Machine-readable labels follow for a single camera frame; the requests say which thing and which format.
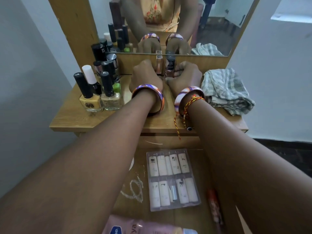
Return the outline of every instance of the towel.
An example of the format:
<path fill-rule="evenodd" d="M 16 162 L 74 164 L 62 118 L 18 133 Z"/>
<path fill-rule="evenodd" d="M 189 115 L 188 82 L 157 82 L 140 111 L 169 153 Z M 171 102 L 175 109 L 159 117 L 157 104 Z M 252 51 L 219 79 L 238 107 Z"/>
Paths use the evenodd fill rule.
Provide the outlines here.
<path fill-rule="evenodd" d="M 192 53 L 195 55 L 205 55 L 205 56 L 224 56 L 212 43 L 201 45 L 201 43 L 196 44 L 196 48 L 192 48 Z"/>
<path fill-rule="evenodd" d="M 211 106 L 224 108 L 232 116 L 247 114 L 255 106 L 232 68 L 207 71 L 201 89 Z"/>

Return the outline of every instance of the bangle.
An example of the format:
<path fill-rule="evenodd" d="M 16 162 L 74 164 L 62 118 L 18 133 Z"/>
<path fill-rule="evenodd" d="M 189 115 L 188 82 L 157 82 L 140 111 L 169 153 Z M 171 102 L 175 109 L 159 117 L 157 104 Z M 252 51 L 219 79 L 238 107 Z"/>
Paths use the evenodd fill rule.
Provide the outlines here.
<path fill-rule="evenodd" d="M 160 43 L 160 38 L 158 37 L 157 34 L 155 33 L 148 33 L 146 35 L 144 35 L 142 38 L 141 38 L 141 41 L 143 41 L 144 39 L 148 39 L 148 38 L 157 38 L 158 39 L 158 42 Z"/>
<path fill-rule="evenodd" d="M 203 99 L 202 97 L 197 97 L 197 96 L 194 94 L 194 95 L 192 95 L 192 99 L 191 99 L 189 102 L 187 102 L 187 104 L 185 104 L 185 107 L 184 107 L 184 110 L 183 110 L 183 125 L 184 125 L 185 128 L 186 128 L 186 119 L 189 118 L 189 115 L 188 115 L 188 107 L 189 107 L 193 102 L 195 102 L 195 101 L 197 101 L 197 100 L 200 100 L 200 99 L 202 99 L 202 100 L 205 101 L 205 99 Z M 181 140 L 180 133 L 179 133 L 179 130 L 178 130 L 178 128 L 177 128 L 176 118 L 177 118 L 177 114 L 174 116 L 174 125 L 175 125 L 175 127 L 176 127 L 176 129 L 177 129 L 177 135 L 178 135 L 178 137 L 179 137 L 179 140 Z"/>
<path fill-rule="evenodd" d="M 199 96 L 201 96 L 202 98 L 205 98 L 205 94 L 204 92 L 201 90 L 201 88 L 199 87 L 196 87 L 196 86 L 190 86 L 190 87 L 187 87 L 185 89 L 183 89 L 176 97 L 175 101 L 174 101 L 174 110 L 176 111 L 176 114 L 179 115 L 180 112 L 179 112 L 179 107 L 180 107 L 180 103 L 182 101 L 182 99 L 184 98 L 184 96 L 186 94 L 188 94 L 189 92 L 195 90 Z"/>
<path fill-rule="evenodd" d="M 169 34 L 167 39 L 166 39 L 166 47 L 167 47 L 168 40 L 171 38 L 177 38 L 177 39 L 181 39 L 181 40 L 184 39 L 181 34 L 177 34 L 177 33 Z"/>
<path fill-rule="evenodd" d="M 135 88 L 135 90 L 133 90 L 133 93 L 132 93 L 132 97 L 131 98 L 134 98 L 136 94 L 138 94 L 138 92 L 141 90 L 141 89 L 151 89 L 153 91 L 155 91 L 157 93 L 157 95 L 159 96 L 159 99 L 160 99 L 160 109 L 156 112 L 149 112 L 148 113 L 148 116 L 154 116 L 156 114 L 158 114 L 160 111 L 163 110 L 163 107 L 165 106 L 165 98 L 163 97 L 163 94 L 162 92 L 154 85 L 139 85 L 138 87 Z"/>

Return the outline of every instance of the wooden mirror frame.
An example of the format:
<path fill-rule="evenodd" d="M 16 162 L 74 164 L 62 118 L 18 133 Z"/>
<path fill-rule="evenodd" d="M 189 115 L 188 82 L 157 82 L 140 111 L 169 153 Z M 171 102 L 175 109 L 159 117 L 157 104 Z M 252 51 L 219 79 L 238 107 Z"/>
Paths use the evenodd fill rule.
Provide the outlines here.
<path fill-rule="evenodd" d="M 79 67 L 92 65 L 95 59 L 90 46 L 98 43 L 99 37 L 89 0 L 49 0 L 49 2 Z M 211 69 L 226 68 L 258 3 L 259 0 L 254 0 L 241 27 L 241 32 L 228 56 L 176 55 L 176 61 L 178 63 L 182 61 L 195 63 L 203 73 Z M 149 58 L 153 64 L 155 64 L 156 60 L 154 54 L 119 53 L 117 55 L 119 63 L 121 63 L 119 66 L 121 74 L 132 74 L 133 66 L 144 59 Z"/>

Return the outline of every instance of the mirror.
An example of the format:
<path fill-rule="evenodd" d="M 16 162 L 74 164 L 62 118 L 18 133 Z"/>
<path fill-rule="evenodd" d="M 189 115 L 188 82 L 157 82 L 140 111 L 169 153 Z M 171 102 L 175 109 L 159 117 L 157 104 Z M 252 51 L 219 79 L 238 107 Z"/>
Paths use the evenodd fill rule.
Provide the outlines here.
<path fill-rule="evenodd" d="M 156 53 L 161 49 L 162 54 L 228 56 L 254 0 L 193 2 L 89 0 L 99 39 L 103 41 L 105 37 L 108 40 L 109 52 Z M 152 38 L 148 46 L 140 47 L 138 40 L 149 32 L 158 35 L 159 43 Z M 174 36 L 166 47 L 167 37 L 176 32 L 183 36 L 183 40 Z"/>

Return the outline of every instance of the forearm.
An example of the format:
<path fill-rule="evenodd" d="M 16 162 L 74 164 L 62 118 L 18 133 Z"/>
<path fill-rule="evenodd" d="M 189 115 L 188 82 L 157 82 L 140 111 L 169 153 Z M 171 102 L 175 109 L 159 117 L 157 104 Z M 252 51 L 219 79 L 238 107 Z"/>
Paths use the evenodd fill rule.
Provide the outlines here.
<path fill-rule="evenodd" d="M 194 25 L 197 19 L 197 5 L 190 7 L 181 7 L 180 20 L 177 26 L 177 33 L 188 41 L 194 31 Z"/>
<path fill-rule="evenodd" d="M 139 42 L 144 35 L 149 33 L 140 0 L 121 0 L 121 7 L 131 32 Z"/>
<path fill-rule="evenodd" d="M 193 102 L 188 112 L 215 170 L 254 234 L 311 232 L 311 178 L 203 100 Z"/>
<path fill-rule="evenodd" d="M 139 92 L 3 197 L 0 232 L 101 233 L 155 95 Z"/>

